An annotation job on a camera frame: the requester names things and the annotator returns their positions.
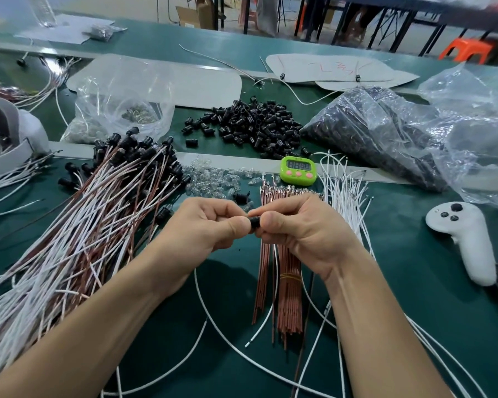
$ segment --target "person's left hand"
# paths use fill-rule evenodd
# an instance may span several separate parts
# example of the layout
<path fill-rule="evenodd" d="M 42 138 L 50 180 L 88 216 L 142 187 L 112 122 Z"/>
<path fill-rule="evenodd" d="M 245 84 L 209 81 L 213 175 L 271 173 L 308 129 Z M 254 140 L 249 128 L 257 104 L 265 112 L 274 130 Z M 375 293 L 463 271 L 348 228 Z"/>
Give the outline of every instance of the person's left hand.
<path fill-rule="evenodd" d="M 210 253 L 231 247 L 250 231 L 247 214 L 234 201 L 188 198 L 141 255 L 152 266 L 151 275 L 171 295 Z"/>

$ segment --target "person's right hand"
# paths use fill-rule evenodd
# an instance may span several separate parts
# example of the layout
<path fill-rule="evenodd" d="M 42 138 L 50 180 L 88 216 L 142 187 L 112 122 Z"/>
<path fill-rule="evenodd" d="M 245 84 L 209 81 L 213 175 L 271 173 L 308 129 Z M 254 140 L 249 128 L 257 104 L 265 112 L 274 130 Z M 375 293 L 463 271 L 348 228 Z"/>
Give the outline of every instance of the person's right hand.
<path fill-rule="evenodd" d="M 288 246 L 323 281 L 336 265 L 369 255 L 341 215 L 313 193 L 275 200 L 248 215 L 260 215 L 257 237 Z"/>

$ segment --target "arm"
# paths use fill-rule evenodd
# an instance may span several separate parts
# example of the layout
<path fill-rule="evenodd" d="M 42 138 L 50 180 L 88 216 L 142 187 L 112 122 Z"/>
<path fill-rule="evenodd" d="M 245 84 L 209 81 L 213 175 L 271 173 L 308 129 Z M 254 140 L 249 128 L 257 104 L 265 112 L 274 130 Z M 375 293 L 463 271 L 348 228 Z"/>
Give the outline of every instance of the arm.
<path fill-rule="evenodd" d="M 0 398 L 97 396 L 153 310 L 213 250 L 250 232 L 243 215 L 233 201 L 183 202 L 137 258 L 0 374 Z"/>
<path fill-rule="evenodd" d="M 450 398 L 380 268 L 328 204 L 304 194 L 249 212 L 264 242 L 286 244 L 332 301 L 356 398 Z"/>

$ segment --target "hand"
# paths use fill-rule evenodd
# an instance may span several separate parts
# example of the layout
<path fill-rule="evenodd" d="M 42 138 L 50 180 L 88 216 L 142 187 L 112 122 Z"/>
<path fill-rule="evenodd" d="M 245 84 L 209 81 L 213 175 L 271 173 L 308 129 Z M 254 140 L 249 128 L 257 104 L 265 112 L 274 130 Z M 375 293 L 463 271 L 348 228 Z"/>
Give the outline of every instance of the hand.
<path fill-rule="evenodd" d="M 357 252 L 366 253 L 351 227 L 330 205 L 313 193 L 275 200 L 249 211 L 260 215 L 257 237 L 286 245 L 326 281 L 332 268 Z"/>
<path fill-rule="evenodd" d="M 234 201 L 188 198 L 143 254 L 153 261 L 155 278 L 169 296 L 210 253 L 231 247 L 250 231 L 247 214 Z"/>

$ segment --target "forearm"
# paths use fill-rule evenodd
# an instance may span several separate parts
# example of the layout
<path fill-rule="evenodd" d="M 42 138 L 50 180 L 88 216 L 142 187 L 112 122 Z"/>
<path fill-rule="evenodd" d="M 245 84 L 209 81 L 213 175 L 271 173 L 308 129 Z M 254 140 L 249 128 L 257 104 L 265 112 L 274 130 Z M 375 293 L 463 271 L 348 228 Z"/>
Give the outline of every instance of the forearm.
<path fill-rule="evenodd" d="M 326 280 L 356 398 L 450 398 L 377 263 L 362 250 Z"/>
<path fill-rule="evenodd" d="M 0 374 L 0 398 L 95 397 L 163 299 L 147 255 L 124 267 Z"/>

